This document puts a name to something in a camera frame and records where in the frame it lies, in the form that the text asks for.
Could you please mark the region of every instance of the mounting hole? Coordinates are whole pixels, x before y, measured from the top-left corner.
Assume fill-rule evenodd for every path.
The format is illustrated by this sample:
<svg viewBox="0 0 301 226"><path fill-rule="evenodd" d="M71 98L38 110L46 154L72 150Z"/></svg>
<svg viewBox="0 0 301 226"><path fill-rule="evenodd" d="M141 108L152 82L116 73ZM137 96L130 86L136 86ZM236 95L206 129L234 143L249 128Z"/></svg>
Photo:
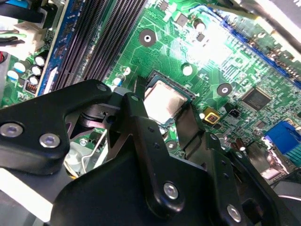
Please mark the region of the mounting hole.
<svg viewBox="0 0 301 226"><path fill-rule="evenodd" d="M155 132L155 130L152 128L152 127L148 127L148 130L151 132L151 133L153 133L153 132Z"/></svg>
<svg viewBox="0 0 301 226"><path fill-rule="evenodd" d="M110 115L110 116L107 118L107 123L113 124L114 122L116 122L116 116Z"/></svg>
<svg viewBox="0 0 301 226"><path fill-rule="evenodd" d="M229 175L226 174L226 173L224 173L224 177L225 177L226 179L229 179Z"/></svg>
<svg viewBox="0 0 301 226"><path fill-rule="evenodd" d="M160 148L160 145L159 145L158 143L153 143L152 145L153 145L154 148L156 148L156 149L159 149L159 148Z"/></svg>
<svg viewBox="0 0 301 226"><path fill-rule="evenodd" d="M145 42L150 42L150 41L151 41L151 36L145 35L144 41L145 41Z"/></svg>

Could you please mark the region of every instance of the metal screw head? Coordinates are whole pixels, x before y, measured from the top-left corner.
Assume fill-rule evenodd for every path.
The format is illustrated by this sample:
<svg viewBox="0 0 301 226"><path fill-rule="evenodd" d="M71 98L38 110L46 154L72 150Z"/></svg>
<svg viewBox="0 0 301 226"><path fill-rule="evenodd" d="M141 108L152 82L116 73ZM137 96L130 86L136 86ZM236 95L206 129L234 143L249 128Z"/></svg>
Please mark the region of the metal screw head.
<svg viewBox="0 0 301 226"><path fill-rule="evenodd" d="M236 152L236 155L241 159L243 158L243 155L240 152Z"/></svg>
<svg viewBox="0 0 301 226"><path fill-rule="evenodd" d="M137 98L137 97L135 97L135 96L132 96L132 99L134 100L134 101L138 101L139 99Z"/></svg>
<svg viewBox="0 0 301 226"><path fill-rule="evenodd" d="M60 138L52 133L46 133L40 137L40 144L45 148L56 148L60 142Z"/></svg>
<svg viewBox="0 0 301 226"><path fill-rule="evenodd" d="M4 137L17 137L22 133L22 126L16 123L6 123L0 127L0 134Z"/></svg>
<svg viewBox="0 0 301 226"><path fill-rule="evenodd" d="M234 221L238 223L241 221L240 213L233 205L229 204L227 206L227 211Z"/></svg>
<svg viewBox="0 0 301 226"><path fill-rule="evenodd" d="M210 134L210 136L211 136L211 138L212 138L213 140L217 140L217 137L216 137L216 135L214 135L214 134Z"/></svg>
<svg viewBox="0 0 301 226"><path fill-rule="evenodd" d="M178 189L169 182L164 184L164 192L170 199L177 199L179 196Z"/></svg>
<svg viewBox="0 0 301 226"><path fill-rule="evenodd" d="M82 145L82 146L86 146L88 144L88 141L87 141L87 139L82 138L82 139L79 140L79 144Z"/></svg>
<svg viewBox="0 0 301 226"><path fill-rule="evenodd" d="M101 91L107 91L107 88L103 84L98 84L97 88Z"/></svg>

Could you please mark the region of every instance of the capacitor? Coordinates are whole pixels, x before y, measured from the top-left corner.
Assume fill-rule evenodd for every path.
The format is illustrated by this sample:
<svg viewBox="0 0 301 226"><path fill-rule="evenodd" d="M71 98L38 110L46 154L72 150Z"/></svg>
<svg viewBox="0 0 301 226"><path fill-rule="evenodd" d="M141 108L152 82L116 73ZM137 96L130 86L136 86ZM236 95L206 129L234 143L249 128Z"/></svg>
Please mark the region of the capacitor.
<svg viewBox="0 0 301 226"><path fill-rule="evenodd" d="M193 68L190 64L185 63L182 65L182 73L185 76L190 76L193 72Z"/></svg>
<svg viewBox="0 0 301 226"><path fill-rule="evenodd" d="M121 86L121 84L124 82L126 77L122 74L117 75L117 77L113 80L113 84L115 86Z"/></svg>
<svg viewBox="0 0 301 226"><path fill-rule="evenodd" d="M12 70L9 70L7 75L11 80L18 80L24 73L21 73L19 71L17 71L15 68Z"/></svg>
<svg viewBox="0 0 301 226"><path fill-rule="evenodd" d="M40 80L39 77L36 76L36 75L31 75L31 76L28 78L28 81L29 81L32 85L34 85L34 86L38 85L39 80Z"/></svg>
<svg viewBox="0 0 301 226"><path fill-rule="evenodd" d="M43 68L41 66L38 65L34 65L32 66L32 73L36 76L41 76L43 71Z"/></svg>
<svg viewBox="0 0 301 226"><path fill-rule="evenodd" d="M244 142L241 138L237 138L235 140L235 142L236 142L236 145L238 147L238 150L240 150L240 151L246 150L246 146L245 146L245 144L244 144Z"/></svg>
<svg viewBox="0 0 301 226"><path fill-rule="evenodd" d="M27 69L29 69L32 66L32 63L29 60L20 60L18 62L15 62L14 68L19 71L24 73Z"/></svg>
<svg viewBox="0 0 301 226"><path fill-rule="evenodd" d="M202 33L206 29L206 25L203 23L203 21L199 18L195 19L193 21L193 27L196 29L199 33Z"/></svg>
<svg viewBox="0 0 301 226"><path fill-rule="evenodd" d="M237 146L237 144L236 144L235 142L231 143L231 144L230 144L230 147L231 147L232 149L239 150L239 149L238 149L238 146Z"/></svg>
<svg viewBox="0 0 301 226"><path fill-rule="evenodd" d="M34 57L36 65L43 67L45 65L49 51L45 50Z"/></svg>

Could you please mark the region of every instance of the black component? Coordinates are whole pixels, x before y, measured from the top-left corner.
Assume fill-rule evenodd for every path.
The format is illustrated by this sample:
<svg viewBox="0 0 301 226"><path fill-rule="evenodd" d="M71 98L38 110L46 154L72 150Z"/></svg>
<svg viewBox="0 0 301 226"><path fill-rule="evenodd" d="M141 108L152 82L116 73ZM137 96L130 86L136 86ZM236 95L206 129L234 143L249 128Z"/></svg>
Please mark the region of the black component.
<svg viewBox="0 0 301 226"><path fill-rule="evenodd" d="M168 3L166 1L163 1L160 5L160 9L162 11L165 11L165 10L167 10L167 8L168 8Z"/></svg>
<svg viewBox="0 0 301 226"><path fill-rule="evenodd" d="M226 103L224 105L224 108L226 110L227 113L229 113L229 115L232 115L234 118L238 118L240 116L240 111L237 110L237 106L234 106L231 103Z"/></svg>
<svg viewBox="0 0 301 226"><path fill-rule="evenodd" d="M43 13L14 6L8 3L0 4L0 15L32 23L41 23L44 17Z"/></svg>
<svg viewBox="0 0 301 226"><path fill-rule="evenodd" d="M60 57L63 54L65 47L66 47L66 44L64 43L56 49L55 58Z"/></svg>
<svg viewBox="0 0 301 226"><path fill-rule="evenodd" d="M257 128L259 128L259 129L262 129L263 127L265 127L265 125L266 125L266 123L265 122L263 122L263 121L260 121L258 124L257 124Z"/></svg>
<svg viewBox="0 0 301 226"><path fill-rule="evenodd" d="M170 152L170 151L173 151L175 149L177 149L177 142L175 142L174 140L170 140L170 141L167 141L165 143L166 147L167 147L167 150Z"/></svg>
<svg viewBox="0 0 301 226"><path fill-rule="evenodd" d="M65 28L64 28L64 30L63 30L63 35L64 35L64 36L67 36L67 35L71 32L73 26L74 26L74 22L71 22L71 23L66 24L66 25L65 25Z"/></svg>
<svg viewBox="0 0 301 226"><path fill-rule="evenodd" d="M205 35L203 35L202 33L197 36L198 41L202 41L204 38L205 38Z"/></svg>
<svg viewBox="0 0 301 226"><path fill-rule="evenodd" d="M231 91L232 91L232 86L229 83L223 83L219 85L219 87L216 90L217 94L220 95L221 97L226 97L231 93Z"/></svg>
<svg viewBox="0 0 301 226"><path fill-rule="evenodd" d="M24 84L25 84L25 80L22 79L22 78L19 78L19 79L18 79L18 83L23 87Z"/></svg>
<svg viewBox="0 0 301 226"><path fill-rule="evenodd" d="M145 47L150 47L156 43L156 34L154 31L145 29L139 34L139 42Z"/></svg>
<svg viewBox="0 0 301 226"><path fill-rule="evenodd" d="M271 101L271 99L259 89L252 89L247 93L242 101L254 110L259 111L264 108L265 105Z"/></svg>
<svg viewBox="0 0 301 226"><path fill-rule="evenodd" d="M188 18L183 15L182 13L179 15L179 17L176 20L176 23L180 25L181 27L184 27L184 25L188 22Z"/></svg>
<svg viewBox="0 0 301 226"><path fill-rule="evenodd" d="M220 125L220 124L215 124L214 126L213 126L213 128L215 128L215 129L220 129L222 126Z"/></svg>

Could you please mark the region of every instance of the yellow component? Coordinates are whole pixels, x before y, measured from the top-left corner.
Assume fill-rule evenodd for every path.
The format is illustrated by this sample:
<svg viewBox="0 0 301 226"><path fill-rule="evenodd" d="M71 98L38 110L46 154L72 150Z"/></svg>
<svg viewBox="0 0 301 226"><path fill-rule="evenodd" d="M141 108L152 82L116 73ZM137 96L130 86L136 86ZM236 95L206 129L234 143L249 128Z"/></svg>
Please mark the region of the yellow component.
<svg viewBox="0 0 301 226"><path fill-rule="evenodd" d="M217 121L221 118L218 112L211 107L208 107L204 110L205 118L204 120L210 124L216 124Z"/></svg>

